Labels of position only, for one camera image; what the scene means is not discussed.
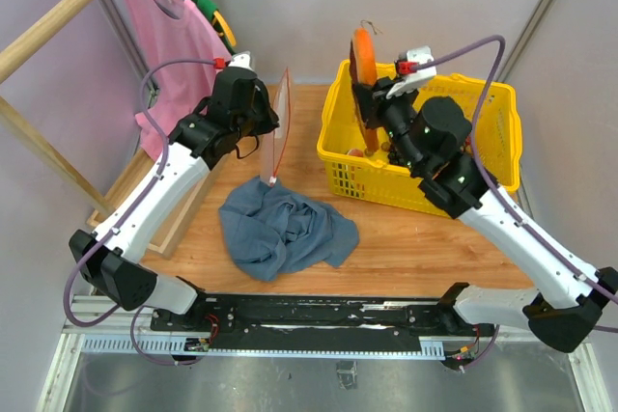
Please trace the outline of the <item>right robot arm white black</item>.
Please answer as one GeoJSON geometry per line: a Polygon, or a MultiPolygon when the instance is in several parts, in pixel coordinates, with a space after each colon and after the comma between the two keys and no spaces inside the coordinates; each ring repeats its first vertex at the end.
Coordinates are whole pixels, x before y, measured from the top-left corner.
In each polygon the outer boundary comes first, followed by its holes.
{"type": "Polygon", "coordinates": [[[450,335],[476,324],[528,329],[547,346],[573,352],[616,296],[616,270],[579,259],[519,209],[477,155],[465,150],[473,125],[453,98],[431,97],[414,110],[417,90],[391,96],[395,85],[390,78],[373,86],[352,83],[362,125],[383,128],[425,198],[483,235],[534,284],[496,289],[456,283],[437,303],[439,327],[450,335]]]}

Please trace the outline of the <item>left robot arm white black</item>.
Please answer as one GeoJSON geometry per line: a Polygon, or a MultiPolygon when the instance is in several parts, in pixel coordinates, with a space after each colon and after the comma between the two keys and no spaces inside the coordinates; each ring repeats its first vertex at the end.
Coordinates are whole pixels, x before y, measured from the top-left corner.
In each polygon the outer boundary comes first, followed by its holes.
{"type": "Polygon", "coordinates": [[[197,289],[140,261],[162,223],[196,183],[235,151],[242,138],[257,138],[277,126],[257,73],[229,64],[215,76],[211,95],[165,136],[154,166],[116,211],[93,232],[72,235],[69,246],[77,273],[126,311],[150,306],[173,313],[185,330],[200,328],[207,307],[197,301],[197,289]]]}

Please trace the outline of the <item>clear zip bag orange seal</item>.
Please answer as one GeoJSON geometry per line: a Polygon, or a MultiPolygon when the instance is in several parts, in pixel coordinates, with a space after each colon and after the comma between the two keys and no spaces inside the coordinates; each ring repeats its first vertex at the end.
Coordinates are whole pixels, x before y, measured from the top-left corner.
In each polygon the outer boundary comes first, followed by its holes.
{"type": "Polygon", "coordinates": [[[278,172],[290,136],[294,108],[294,80],[285,68],[272,98],[272,108],[279,119],[278,126],[263,136],[260,148],[260,181],[268,187],[271,177],[278,180],[278,172]]]}

